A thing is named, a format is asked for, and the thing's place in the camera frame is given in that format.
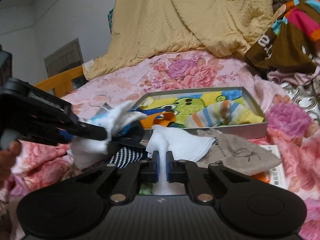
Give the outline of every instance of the gray door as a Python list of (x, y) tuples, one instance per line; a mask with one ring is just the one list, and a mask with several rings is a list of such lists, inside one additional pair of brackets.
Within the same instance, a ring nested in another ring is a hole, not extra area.
[(59, 74), (83, 63), (79, 40), (76, 39), (44, 59), (48, 77)]

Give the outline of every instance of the beige blanket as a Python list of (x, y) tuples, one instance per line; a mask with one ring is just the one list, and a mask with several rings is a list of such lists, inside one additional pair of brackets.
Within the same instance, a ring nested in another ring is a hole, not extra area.
[(108, 53), (88, 80), (164, 52), (243, 56), (270, 27), (272, 0), (116, 0)]

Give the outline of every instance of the white wall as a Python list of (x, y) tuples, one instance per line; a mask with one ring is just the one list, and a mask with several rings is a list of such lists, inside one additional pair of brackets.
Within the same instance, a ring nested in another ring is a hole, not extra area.
[(12, 53), (12, 75), (30, 84), (48, 77), (36, 49), (33, 23), (32, 7), (0, 10), (0, 44)]
[(79, 38), (84, 62), (103, 56), (110, 43), (108, 12), (115, 0), (36, 0), (35, 34), (43, 60)]

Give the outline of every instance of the ribbed black surface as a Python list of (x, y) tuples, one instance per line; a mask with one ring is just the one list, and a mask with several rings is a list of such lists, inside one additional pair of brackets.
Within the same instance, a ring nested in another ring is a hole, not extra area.
[[(185, 196), (136, 196), (110, 209), (90, 233), (73, 240), (253, 240), (228, 228), (214, 208), (197, 205)], [(280, 238), (298, 240), (298, 236)], [(25, 240), (39, 240), (26, 237)]]

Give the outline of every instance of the orange cloth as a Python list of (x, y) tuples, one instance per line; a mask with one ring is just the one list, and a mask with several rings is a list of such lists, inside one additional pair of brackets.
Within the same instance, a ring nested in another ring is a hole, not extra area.
[[(159, 115), (164, 115), (161, 119), (155, 119)], [(147, 119), (140, 120), (144, 129), (151, 129), (154, 124), (159, 124), (161, 126), (167, 127), (169, 123), (175, 122), (176, 118), (173, 112), (162, 112), (157, 114), (148, 115)]]

